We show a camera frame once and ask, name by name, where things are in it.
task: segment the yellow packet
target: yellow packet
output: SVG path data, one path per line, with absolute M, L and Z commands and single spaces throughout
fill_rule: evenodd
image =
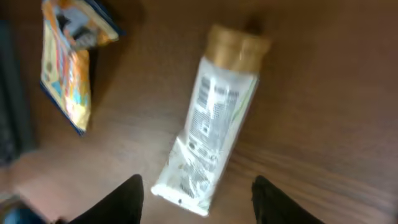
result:
M 88 49 L 117 41 L 120 29 L 94 0 L 44 0 L 41 82 L 79 134 L 91 112 Z

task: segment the brown bottle cap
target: brown bottle cap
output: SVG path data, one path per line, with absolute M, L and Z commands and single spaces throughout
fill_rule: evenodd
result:
M 205 57 L 220 68 L 258 73 L 270 47 L 269 39 L 213 25 Z

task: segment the wood grain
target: wood grain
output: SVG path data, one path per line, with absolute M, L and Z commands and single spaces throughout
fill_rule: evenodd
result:
M 6 2 L 40 141 L 12 167 L 13 184 L 47 218 L 72 219 L 141 174 L 142 223 L 255 223 L 261 174 L 327 223 L 396 223 L 397 1 L 109 1 L 127 35 L 99 51 L 83 138 L 38 86 L 40 1 Z M 252 18 L 274 43 L 201 218 L 149 189 L 183 127 L 208 29 Z

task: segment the bottle cap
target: bottle cap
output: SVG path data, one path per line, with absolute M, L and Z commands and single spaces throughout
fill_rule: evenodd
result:
M 258 73 L 271 41 L 256 35 L 213 25 L 208 34 L 205 57 L 217 67 Z

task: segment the barcode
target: barcode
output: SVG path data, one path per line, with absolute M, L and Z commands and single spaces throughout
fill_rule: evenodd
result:
M 207 99 L 209 98 L 210 80 L 203 77 L 200 82 L 198 104 L 203 108 L 207 107 Z

